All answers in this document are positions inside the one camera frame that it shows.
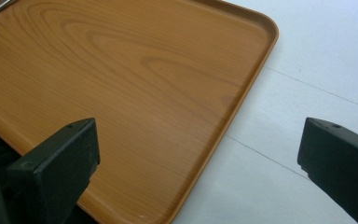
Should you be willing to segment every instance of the black object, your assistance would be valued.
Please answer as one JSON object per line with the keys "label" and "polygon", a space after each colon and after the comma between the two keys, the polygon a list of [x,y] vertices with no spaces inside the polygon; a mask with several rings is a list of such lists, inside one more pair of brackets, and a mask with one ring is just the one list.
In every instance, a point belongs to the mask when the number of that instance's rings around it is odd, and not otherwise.
{"label": "black object", "polygon": [[[95,119],[65,126],[9,166],[7,182],[14,193],[5,203],[0,197],[0,218],[7,214],[10,223],[46,224],[78,220],[71,212],[99,162]],[[74,211],[81,214],[77,207]]]}
{"label": "black object", "polygon": [[358,134],[307,118],[297,162],[310,180],[358,221]]}

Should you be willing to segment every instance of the wood grain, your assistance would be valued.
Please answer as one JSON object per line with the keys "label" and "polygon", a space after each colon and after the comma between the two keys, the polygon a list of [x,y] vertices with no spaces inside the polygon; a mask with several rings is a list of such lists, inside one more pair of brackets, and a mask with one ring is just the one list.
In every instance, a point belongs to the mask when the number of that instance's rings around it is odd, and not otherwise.
{"label": "wood grain", "polygon": [[97,120],[79,204],[102,223],[169,223],[278,30],[220,1],[19,0],[0,13],[0,136],[25,154]]}

